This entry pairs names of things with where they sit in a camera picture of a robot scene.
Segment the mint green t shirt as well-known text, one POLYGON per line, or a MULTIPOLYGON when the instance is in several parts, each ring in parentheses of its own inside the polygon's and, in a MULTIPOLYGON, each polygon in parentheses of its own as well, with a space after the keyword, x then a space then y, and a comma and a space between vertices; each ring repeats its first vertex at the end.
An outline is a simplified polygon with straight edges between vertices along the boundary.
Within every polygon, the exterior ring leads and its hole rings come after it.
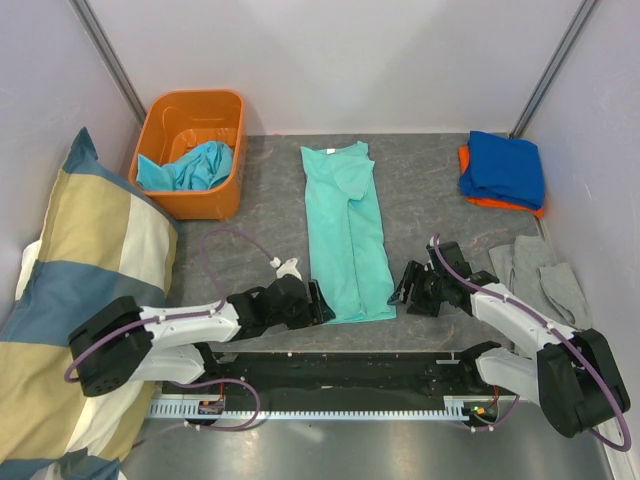
POLYGON ((300 149, 311 276, 336 323, 391 320, 396 308, 369 146, 300 149))

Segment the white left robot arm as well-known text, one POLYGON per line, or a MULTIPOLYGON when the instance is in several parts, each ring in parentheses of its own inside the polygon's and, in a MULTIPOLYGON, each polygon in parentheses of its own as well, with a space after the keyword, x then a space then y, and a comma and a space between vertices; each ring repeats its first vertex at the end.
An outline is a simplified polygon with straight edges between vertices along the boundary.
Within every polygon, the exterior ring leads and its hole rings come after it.
POLYGON ((208 393, 218 385, 220 371, 199 345, 255 338, 279 325, 307 328, 335 317, 317 281, 291 274, 192 307, 140 306, 123 296, 69 335, 72 363, 64 379, 79 383, 87 397, 135 381, 168 381, 208 393))

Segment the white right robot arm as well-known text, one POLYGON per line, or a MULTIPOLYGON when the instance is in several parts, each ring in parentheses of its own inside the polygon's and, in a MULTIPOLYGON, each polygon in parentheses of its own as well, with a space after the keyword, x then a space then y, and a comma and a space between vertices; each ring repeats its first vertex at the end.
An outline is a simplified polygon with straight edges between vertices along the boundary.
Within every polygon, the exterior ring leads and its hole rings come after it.
POLYGON ((631 435, 624 419, 630 397, 606 338, 590 328, 576 330, 543 315, 518 299, 497 277, 475 272, 459 245, 433 237, 429 259, 410 261, 389 297, 408 313, 438 316, 447 303, 498 330, 519 348, 513 353, 496 342, 465 350, 458 381, 477 394, 496 386, 538 405, 550 425, 572 438, 615 419, 619 451, 631 435))

